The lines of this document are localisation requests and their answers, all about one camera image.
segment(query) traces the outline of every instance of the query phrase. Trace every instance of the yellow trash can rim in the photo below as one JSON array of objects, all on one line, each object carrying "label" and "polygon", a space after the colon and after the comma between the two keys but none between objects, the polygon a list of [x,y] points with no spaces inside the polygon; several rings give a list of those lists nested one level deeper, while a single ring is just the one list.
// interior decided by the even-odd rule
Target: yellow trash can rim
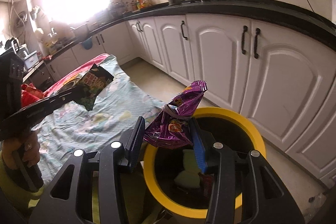
[{"label": "yellow trash can rim", "polygon": [[[238,125],[241,129],[243,129],[249,138],[252,141],[253,147],[258,150],[265,158],[266,158],[266,148],[258,130],[255,126],[245,117],[242,115],[220,107],[201,107],[196,109],[194,113],[194,117],[201,118],[201,117],[217,117],[226,119],[234,124]],[[148,189],[154,196],[154,198],[165,208],[168,210],[189,218],[202,218],[205,219],[208,213],[208,210],[200,210],[200,209],[193,209],[182,206],[172,199],[170,199],[160,188],[159,183],[155,177],[155,155],[158,148],[152,145],[147,145],[145,155],[144,155],[144,165],[143,165],[143,173],[144,178],[147,184]],[[235,208],[239,208],[242,205],[242,194],[236,197],[236,204]]]}]

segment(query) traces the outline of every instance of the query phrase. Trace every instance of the tiled floor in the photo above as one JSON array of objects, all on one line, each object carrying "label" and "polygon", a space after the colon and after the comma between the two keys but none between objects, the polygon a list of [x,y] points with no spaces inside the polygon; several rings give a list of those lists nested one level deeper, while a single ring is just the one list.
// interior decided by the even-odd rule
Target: tiled floor
[{"label": "tiled floor", "polygon": [[[145,61],[124,69],[131,80],[146,93],[169,102],[185,86]],[[203,99],[199,107],[214,106]],[[302,212],[309,207],[308,199],[324,189],[298,166],[266,144],[267,160],[280,176]]]}]

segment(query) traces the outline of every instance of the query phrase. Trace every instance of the silver screw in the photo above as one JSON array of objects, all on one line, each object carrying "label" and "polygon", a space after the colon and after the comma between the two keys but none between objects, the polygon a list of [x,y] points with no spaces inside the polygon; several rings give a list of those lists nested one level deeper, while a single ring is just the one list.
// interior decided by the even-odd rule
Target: silver screw
[{"label": "silver screw", "polygon": [[121,146],[121,142],[113,142],[111,143],[112,148],[119,148]]},{"label": "silver screw", "polygon": [[213,144],[213,147],[216,148],[216,149],[222,149],[223,148],[223,144],[219,143],[219,142],[216,142],[216,143]]},{"label": "silver screw", "polygon": [[82,149],[77,149],[75,152],[73,152],[73,155],[75,157],[80,157],[81,155],[83,155],[84,151]]},{"label": "silver screw", "polygon": [[251,156],[258,158],[260,156],[260,153],[257,150],[252,150],[251,151]]}]

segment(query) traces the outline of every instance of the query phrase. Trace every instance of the purple snack bag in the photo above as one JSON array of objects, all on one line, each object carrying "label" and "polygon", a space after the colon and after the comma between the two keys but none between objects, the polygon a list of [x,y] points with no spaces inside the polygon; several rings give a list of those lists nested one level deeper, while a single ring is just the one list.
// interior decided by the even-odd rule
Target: purple snack bag
[{"label": "purple snack bag", "polygon": [[208,90],[205,81],[194,81],[178,94],[146,128],[144,140],[155,147],[179,148],[192,145],[188,120]]}]

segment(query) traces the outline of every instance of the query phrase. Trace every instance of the black snack package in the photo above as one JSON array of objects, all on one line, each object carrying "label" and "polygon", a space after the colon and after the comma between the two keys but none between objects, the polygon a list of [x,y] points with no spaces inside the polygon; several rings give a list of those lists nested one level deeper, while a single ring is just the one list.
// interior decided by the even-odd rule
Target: black snack package
[{"label": "black snack package", "polygon": [[107,70],[93,64],[91,69],[75,84],[75,86],[82,86],[85,92],[85,97],[75,102],[83,105],[88,111],[92,110],[97,96],[113,81],[113,78]]}]

